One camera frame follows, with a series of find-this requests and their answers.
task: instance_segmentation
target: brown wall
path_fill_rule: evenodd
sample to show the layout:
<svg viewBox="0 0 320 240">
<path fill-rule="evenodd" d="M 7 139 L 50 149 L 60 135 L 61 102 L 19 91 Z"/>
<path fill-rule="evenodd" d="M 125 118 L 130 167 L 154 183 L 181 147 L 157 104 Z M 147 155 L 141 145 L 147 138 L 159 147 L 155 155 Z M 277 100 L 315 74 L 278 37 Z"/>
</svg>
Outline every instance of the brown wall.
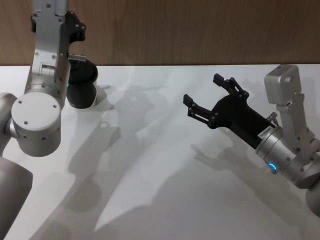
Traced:
<svg viewBox="0 0 320 240">
<path fill-rule="evenodd" d="M 98 65 L 320 63 L 320 0 L 70 0 Z M 30 64 L 31 0 L 0 0 L 0 65 Z"/>
</svg>

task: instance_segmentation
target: white label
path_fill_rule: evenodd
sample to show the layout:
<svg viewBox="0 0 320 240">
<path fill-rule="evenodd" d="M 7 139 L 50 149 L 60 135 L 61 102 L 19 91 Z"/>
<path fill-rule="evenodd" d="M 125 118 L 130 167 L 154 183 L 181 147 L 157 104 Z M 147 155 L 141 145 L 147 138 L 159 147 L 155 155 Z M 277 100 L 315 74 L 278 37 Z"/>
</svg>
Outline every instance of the white label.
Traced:
<svg viewBox="0 0 320 240">
<path fill-rule="evenodd" d="M 264 137 L 267 135 L 267 133 L 269 133 L 272 129 L 274 129 L 272 126 L 268 126 L 265 130 L 263 130 L 262 132 L 260 132 L 258 134 L 258 137 L 261 139 L 264 139 Z"/>
</svg>

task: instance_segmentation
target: robotic arm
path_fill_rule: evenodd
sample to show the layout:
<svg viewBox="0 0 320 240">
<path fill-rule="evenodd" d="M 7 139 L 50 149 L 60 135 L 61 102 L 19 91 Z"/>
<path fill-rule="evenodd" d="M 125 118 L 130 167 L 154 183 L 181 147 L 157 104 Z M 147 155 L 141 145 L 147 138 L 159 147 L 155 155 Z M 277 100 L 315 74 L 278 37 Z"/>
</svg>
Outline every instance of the robotic arm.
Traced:
<svg viewBox="0 0 320 240">
<path fill-rule="evenodd" d="M 194 103 L 187 94 L 183 103 L 188 116 L 211 129 L 229 128 L 249 144 L 269 165 L 272 173 L 280 172 L 300 189 L 308 189 L 306 203 L 320 217 L 320 141 L 306 124 L 304 99 L 301 93 L 299 69 L 295 65 L 280 65 L 264 79 L 269 103 L 276 104 L 277 114 L 262 117 L 247 104 L 248 92 L 234 78 L 224 80 L 215 74 L 213 82 L 229 93 L 207 110 Z"/>
<path fill-rule="evenodd" d="M 24 95 L 0 94 L 0 239 L 3 239 L 32 187 L 33 175 L 2 157 L 10 138 L 27 155 L 44 157 L 61 142 L 61 111 L 67 97 L 77 109 L 95 105 L 97 67 L 82 55 L 69 54 L 70 44 L 85 40 L 86 26 L 68 0 L 33 0 L 33 62 Z"/>
</svg>

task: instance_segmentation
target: wooden panel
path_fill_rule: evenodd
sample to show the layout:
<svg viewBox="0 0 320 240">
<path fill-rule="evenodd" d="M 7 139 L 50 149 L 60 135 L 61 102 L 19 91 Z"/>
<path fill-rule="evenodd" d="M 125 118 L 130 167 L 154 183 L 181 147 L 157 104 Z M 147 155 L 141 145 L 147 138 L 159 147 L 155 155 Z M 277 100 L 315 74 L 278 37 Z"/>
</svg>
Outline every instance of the wooden panel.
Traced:
<svg viewBox="0 0 320 240">
<path fill-rule="evenodd" d="M 320 63 L 319 0 L 70 0 L 98 65 Z M 31 0 L 0 0 L 0 64 L 30 64 Z"/>
</svg>

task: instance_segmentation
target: white table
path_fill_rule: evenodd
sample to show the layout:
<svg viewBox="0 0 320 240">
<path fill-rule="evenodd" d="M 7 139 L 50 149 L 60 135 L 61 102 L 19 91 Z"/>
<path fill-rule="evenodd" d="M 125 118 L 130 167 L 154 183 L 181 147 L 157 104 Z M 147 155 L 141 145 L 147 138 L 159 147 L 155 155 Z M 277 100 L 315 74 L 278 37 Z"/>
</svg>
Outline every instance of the white table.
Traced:
<svg viewBox="0 0 320 240">
<path fill-rule="evenodd" d="M 235 77 L 267 117 L 264 77 L 276 65 L 103 66 L 107 98 L 62 111 L 53 154 L 4 157 L 34 174 L 6 240 L 319 240 L 320 218 L 304 190 L 273 175 L 232 132 L 187 116 L 183 95 L 211 109 Z M 308 126 L 320 138 L 320 65 L 300 65 Z M 0 92 L 23 93 L 29 67 L 0 67 Z"/>
</svg>

